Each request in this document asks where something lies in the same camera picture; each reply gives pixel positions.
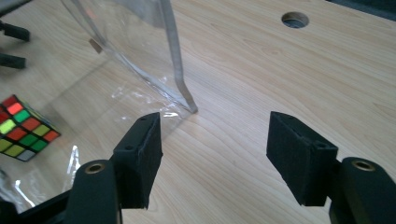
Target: wooden tabletop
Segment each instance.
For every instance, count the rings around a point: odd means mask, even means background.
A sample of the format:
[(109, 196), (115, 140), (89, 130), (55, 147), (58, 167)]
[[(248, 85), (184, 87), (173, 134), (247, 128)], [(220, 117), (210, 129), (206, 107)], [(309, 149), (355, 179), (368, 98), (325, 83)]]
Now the wooden tabletop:
[[(324, 0), (172, 4), (185, 79), (199, 112), (163, 139), (149, 209), (123, 211), (125, 223), (330, 223), (330, 200), (325, 207), (301, 207), (266, 158), (271, 111), (322, 134), (339, 147), (338, 160), (362, 157), (396, 179), (396, 22)], [(308, 25), (285, 26), (281, 18), (291, 11), (304, 13)], [(59, 1), (35, 0), (2, 20), (28, 28), (32, 41), (0, 36), (3, 52), (29, 60), (21, 71), (0, 67), (0, 98), (17, 93), (50, 109), (49, 103), (76, 98), (70, 88), (126, 71), (92, 49)], [(110, 99), (97, 98), (90, 96), (104, 111), (101, 104)], [(96, 120), (81, 134), (81, 163), (108, 158), (119, 140), (106, 138), (116, 128), (95, 130), (99, 122), (106, 124)], [(27, 163), (1, 156), (0, 166), (42, 202), (60, 193), (70, 153), (49, 148)]]

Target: plastic sheet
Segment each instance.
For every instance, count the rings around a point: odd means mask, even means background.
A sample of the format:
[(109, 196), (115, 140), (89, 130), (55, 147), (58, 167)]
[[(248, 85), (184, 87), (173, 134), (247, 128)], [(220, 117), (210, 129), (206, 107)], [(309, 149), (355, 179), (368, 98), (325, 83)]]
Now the plastic sheet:
[[(91, 69), (73, 74), (67, 88), (62, 90), (66, 84), (57, 83), (51, 91), (58, 88), (59, 92), (48, 101), (47, 92), (35, 90), (37, 95), (32, 96), (23, 89), (2, 89), (3, 98), (17, 94), (28, 102), (42, 99), (32, 107), (62, 134), (26, 163), (0, 155), (0, 164), (12, 179), (2, 177), (2, 183), (7, 182), (11, 189), (8, 195), (16, 195), (13, 202), (19, 211), (70, 189), (78, 167), (108, 159), (141, 116), (161, 112), (164, 137), (197, 111), (184, 84), (169, 0), (62, 2), (107, 57), (93, 63)], [(11, 79), (2, 81), (11, 85), (15, 81)], [(48, 79), (56, 82), (56, 77)]]

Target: clear plastic bag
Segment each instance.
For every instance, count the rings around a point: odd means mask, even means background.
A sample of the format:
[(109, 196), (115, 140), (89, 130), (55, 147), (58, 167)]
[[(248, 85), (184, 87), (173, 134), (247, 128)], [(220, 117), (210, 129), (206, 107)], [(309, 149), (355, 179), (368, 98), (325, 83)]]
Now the clear plastic bag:
[[(32, 107), (62, 134), (28, 162), (0, 155), (12, 188), (20, 194), (15, 202), (19, 211), (70, 189), (81, 164), (109, 159), (115, 145), (141, 116), (161, 112), (164, 138), (197, 111), (184, 84), (169, 0), (62, 2), (107, 56), (98, 57), (89, 69), (81, 66), (84, 69), (67, 83), (56, 83), (56, 76), (49, 75), (48, 83), (43, 80), (43, 91), (9, 88), (28, 83), (28, 79), (2, 79), (2, 98), (17, 94), (28, 103), (34, 101)], [(49, 83), (56, 92), (53, 98), (46, 92)]]

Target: rubik's cube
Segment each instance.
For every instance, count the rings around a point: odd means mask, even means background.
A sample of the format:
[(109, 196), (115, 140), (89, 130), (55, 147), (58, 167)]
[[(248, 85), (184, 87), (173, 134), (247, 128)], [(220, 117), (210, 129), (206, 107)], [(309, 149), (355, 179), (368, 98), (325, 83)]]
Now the rubik's cube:
[(16, 95), (0, 104), (0, 152), (29, 161), (60, 133)]

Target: wood grain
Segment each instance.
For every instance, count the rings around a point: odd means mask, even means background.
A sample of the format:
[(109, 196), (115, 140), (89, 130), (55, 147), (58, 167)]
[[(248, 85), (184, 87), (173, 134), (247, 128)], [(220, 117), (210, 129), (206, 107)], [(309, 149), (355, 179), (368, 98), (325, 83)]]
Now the wood grain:
[[(163, 140), (150, 207), (124, 211), (125, 223), (330, 223), (329, 202), (324, 208), (299, 206), (266, 159), (270, 111), (291, 114), (321, 133), (340, 147), (339, 160), (375, 161), (396, 179), (394, 21), (322, 0), (172, 4), (186, 81), (199, 112)], [(286, 27), (280, 18), (289, 11), (303, 12), (308, 26)], [(104, 63), (106, 56), (94, 52), (89, 37), (58, 1), (36, 0), (4, 21), (31, 29), (34, 38), (19, 47), (0, 36), (2, 50), (31, 59), (29, 69), (20, 72), (0, 68), (1, 98), (18, 90), (44, 108), (66, 99), (68, 93), (61, 93), (83, 77), (99, 83), (96, 77), (125, 72), (115, 62)], [(96, 90), (114, 87), (102, 83)], [(31, 89), (35, 94), (28, 94)], [(94, 94), (87, 99), (103, 102)], [(136, 104), (124, 101), (118, 108)], [(106, 99), (97, 104), (108, 105)], [(123, 129), (98, 132), (97, 127), (122, 112), (100, 114), (102, 119), (78, 136), (83, 161), (111, 154), (106, 148), (117, 143)], [(57, 144), (63, 143), (60, 138)], [(48, 167), (37, 181), (46, 183), (40, 192), (50, 197), (67, 178), (69, 158), (70, 150), (45, 150), (36, 158), (42, 164), (21, 165), (3, 156), (0, 165), (14, 178), (37, 165)]]

